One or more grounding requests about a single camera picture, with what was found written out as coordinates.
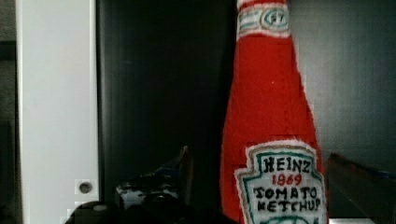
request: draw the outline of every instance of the dark shelf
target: dark shelf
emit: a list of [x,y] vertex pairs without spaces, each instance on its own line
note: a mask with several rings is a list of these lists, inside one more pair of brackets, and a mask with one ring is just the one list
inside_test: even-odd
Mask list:
[[16,56],[16,41],[0,41],[0,61],[16,61]]

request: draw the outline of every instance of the dark background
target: dark background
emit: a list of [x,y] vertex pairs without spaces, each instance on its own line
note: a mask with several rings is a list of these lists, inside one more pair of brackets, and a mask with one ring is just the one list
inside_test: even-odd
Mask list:
[[[289,1],[306,95],[326,161],[340,152],[396,173],[396,4]],[[220,208],[221,130],[233,75],[235,1],[98,1],[101,198],[183,145],[192,203]],[[330,183],[330,216],[363,217]]]
[[15,1],[0,0],[0,219],[21,223]]

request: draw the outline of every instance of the red knitted ketchup bottle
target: red knitted ketchup bottle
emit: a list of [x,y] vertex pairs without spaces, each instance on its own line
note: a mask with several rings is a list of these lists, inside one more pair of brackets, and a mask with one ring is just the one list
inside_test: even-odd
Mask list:
[[282,0],[239,0],[223,130],[223,212],[239,223],[328,222],[320,148]]

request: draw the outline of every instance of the white wall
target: white wall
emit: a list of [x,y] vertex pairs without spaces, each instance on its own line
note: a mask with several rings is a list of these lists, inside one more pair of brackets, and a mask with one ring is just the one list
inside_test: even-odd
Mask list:
[[98,200],[94,1],[16,4],[23,221],[64,223]]

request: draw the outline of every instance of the bottle label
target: bottle label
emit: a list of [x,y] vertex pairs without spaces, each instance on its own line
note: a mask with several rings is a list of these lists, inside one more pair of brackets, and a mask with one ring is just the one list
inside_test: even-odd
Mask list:
[[315,150],[296,141],[247,149],[247,168],[235,171],[246,224],[325,224],[323,176]]
[[290,36],[289,11],[285,4],[260,4],[239,12],[237,38],[250,34]]

